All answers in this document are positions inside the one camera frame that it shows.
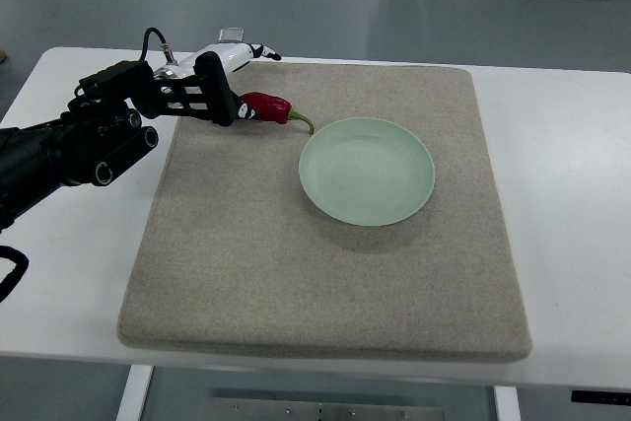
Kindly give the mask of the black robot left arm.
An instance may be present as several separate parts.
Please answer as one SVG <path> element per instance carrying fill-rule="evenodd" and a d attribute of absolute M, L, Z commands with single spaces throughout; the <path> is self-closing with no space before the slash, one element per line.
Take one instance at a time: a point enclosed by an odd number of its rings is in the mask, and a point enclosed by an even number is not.
<path fill-rule="evenodd" d="M 120 61 L 80 80 L 58 118 L 1 131 L 1 227 L 61 186 L 107 186 L 157 147 L 156 129 L 144 118 L 189 116 L 221 126 L 238 117 L 227 77 L 256 51 L 241 30 L 222 30 L 217 42 L 183 60 L 161 43 L 165 65 L 144 56 Z"/>

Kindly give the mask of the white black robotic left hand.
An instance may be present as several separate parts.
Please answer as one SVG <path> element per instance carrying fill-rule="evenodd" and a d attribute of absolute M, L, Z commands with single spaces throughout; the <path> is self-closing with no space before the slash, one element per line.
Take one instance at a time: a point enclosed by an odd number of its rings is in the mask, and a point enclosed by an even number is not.
<path fill-rule="evenodd" d="M 241 107 L 228 77 L 256 58 L 279 61 L 268 46 L 245 42 L 219 42 L 205 46 L 182 60 L 162 45 L 166 64 L 154 72 L 163 98 L 160 115 L 189 116 L 230 126 Z"/>

